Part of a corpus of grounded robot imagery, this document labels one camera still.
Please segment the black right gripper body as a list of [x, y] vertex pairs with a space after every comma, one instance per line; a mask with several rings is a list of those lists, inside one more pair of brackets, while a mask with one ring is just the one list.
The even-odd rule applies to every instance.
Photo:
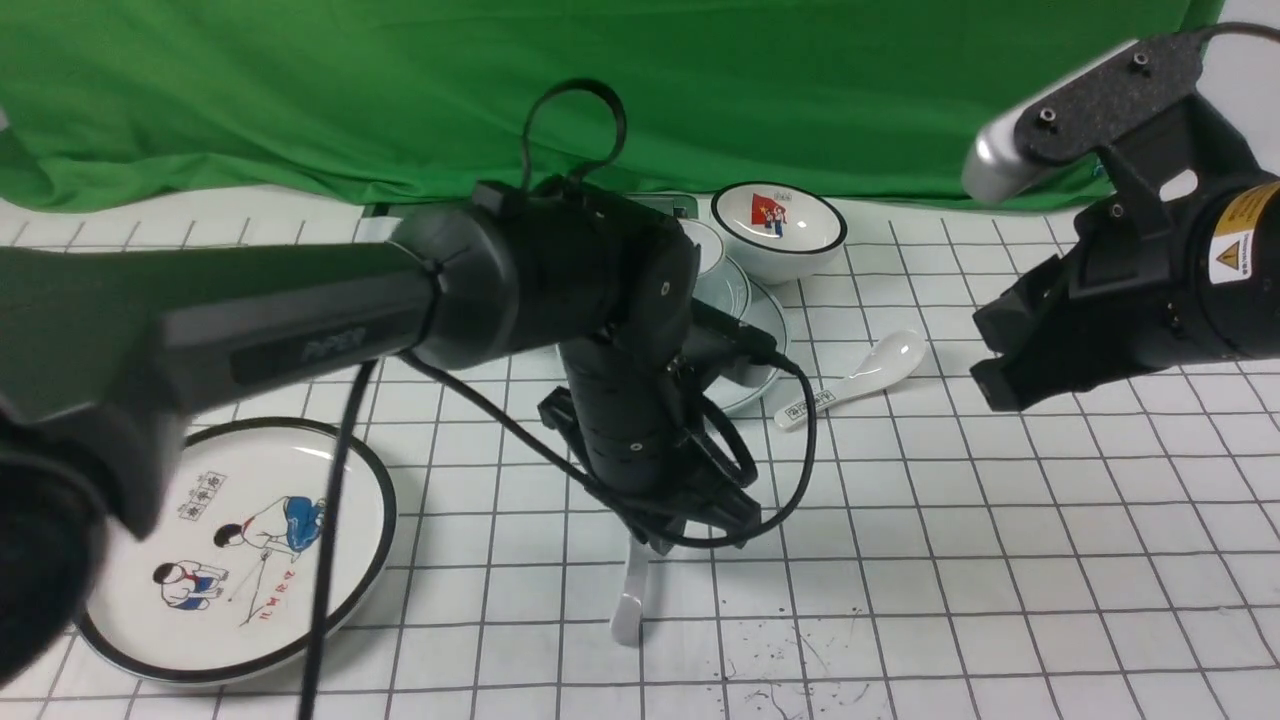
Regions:
[[970, 373], [993, 411], [1215, 361], [1198, 258], [1210, 224], [1189, 205], [1174, 217], [1174, 228], [1142, 240], [1128, 217], [1089, 206], [1074, 217], [1069, 252], [975, 311], [991, 357]]

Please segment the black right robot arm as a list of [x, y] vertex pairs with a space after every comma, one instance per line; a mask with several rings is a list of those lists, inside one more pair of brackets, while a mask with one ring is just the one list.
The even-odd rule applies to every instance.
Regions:
[[973, 316], [995, 411], [1277, 356], [1277, 177], [1242, 133], [1194, 96], [1092, 152], [1114, 192], [1075, 215], [1076, 243]]

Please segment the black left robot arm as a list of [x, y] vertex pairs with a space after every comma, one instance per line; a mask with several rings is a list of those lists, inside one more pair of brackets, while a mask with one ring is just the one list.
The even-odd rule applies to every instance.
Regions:
[[539, 406], [588, 492], [640, 539], [696, 521], [745, 544], [764, 530], [740, 439], [705, 396], [774, 341], [692, 297], [680, 223], [588, 183], [479, 183], [383, 243], [58, 254], [5, 247], [3, 680], [84, 607], [106, 521], [157, 525], [197, 415], [402, 356], [447, 372], [556, 346], [567, 389]]

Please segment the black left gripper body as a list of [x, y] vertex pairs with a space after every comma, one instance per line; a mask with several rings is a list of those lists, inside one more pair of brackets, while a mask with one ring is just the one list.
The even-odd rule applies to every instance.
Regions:
[[589, 493], [658, 555], [744, 547], [763, 532], [753, 452], [694, 368], [645, 368], [599, 338], [557, 345], [567, 384], [538, 406], [582, 464]]

